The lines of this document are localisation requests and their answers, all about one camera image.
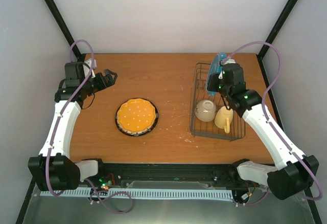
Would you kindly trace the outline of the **teal polka dot plate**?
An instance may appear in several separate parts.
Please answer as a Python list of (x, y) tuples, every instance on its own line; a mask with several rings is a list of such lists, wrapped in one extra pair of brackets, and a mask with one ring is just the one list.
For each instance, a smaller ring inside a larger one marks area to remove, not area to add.
[(205, 85), (206, 92), (207, 92), (207, 94), (209, 96), (215, 96), (216, 95), (216, 92), (209, 91), (208, 88), (207, 88), (208, 83), (209, 83), (209, 78), (210, 78), (211, 74), (220, 73), (222, 71), (222, 67), (220, 66), (220, 61), (225, 59), (226, 57), (227, 57), (226, 53), (224, 53), (224, 52), (218, 53), (214, 57), (211, 65), (210, 65), (208, 75), (207, 75), (207, 79), (206, 79), (206, 85)]

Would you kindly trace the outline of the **cream ceramic bowl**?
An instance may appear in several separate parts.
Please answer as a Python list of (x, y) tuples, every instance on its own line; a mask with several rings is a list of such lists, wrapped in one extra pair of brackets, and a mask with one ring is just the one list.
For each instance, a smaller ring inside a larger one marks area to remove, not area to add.
[(202, 122), (211, 122), (216, 116), (217, 107), (211, 100), (201, 100), (195, 106), (195, 116)]

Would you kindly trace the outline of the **yellow ceramic mug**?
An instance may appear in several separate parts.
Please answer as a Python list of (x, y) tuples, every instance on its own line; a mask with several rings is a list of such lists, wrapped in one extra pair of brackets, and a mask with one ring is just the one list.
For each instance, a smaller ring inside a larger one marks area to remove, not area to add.
[(221, 107), (215, 116), (214, 123), (219, 129), (223, 129), (225, 133), (230, 133), (230, 125), (233, 121), (233, 110)]

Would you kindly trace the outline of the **orange polka dot plate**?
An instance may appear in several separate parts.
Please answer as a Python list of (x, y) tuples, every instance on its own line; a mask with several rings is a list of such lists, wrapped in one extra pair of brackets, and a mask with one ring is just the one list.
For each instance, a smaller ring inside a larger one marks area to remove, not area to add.
[(155, 120), (155, 106), (142, 98), (129, 99), (116, 113), (118, 127), (129, 134), (146, 132), (154, 125)]

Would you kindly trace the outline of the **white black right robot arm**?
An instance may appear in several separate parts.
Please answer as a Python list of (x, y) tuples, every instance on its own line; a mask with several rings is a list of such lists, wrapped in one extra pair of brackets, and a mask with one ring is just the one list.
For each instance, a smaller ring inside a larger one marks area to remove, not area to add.
[(317, 182), (318, 160), (297, 148), (270, 115), (263, 98), (255, 90), (247, 89), (243, 69), (238, 63), (212, 64), (206, 88), (219, 93), (225, 108), (235, 111), (254, 130), (274, 162), (274, 166), (268, 166), (248, 159), (239, 160), (231, 171), (235, 180), (268, 187), (280, 200)]

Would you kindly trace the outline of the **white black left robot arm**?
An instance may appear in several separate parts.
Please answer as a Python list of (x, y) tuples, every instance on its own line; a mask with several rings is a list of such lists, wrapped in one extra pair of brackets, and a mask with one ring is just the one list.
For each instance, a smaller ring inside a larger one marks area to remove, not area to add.
[(95, 62), (70, 62), (64, 67), (65, 78), (55, 93), (55, 112), (48, 137), (38, 156), (29, 158), (28, 169), (40, 191), (55, 194), (75, 190), (89, 178), (94, 184), (106, 180), (101, 159), (70, 160), (70, 143), (84, 100), (115, 84), (117, 73), (105, 69), (94, 73)]

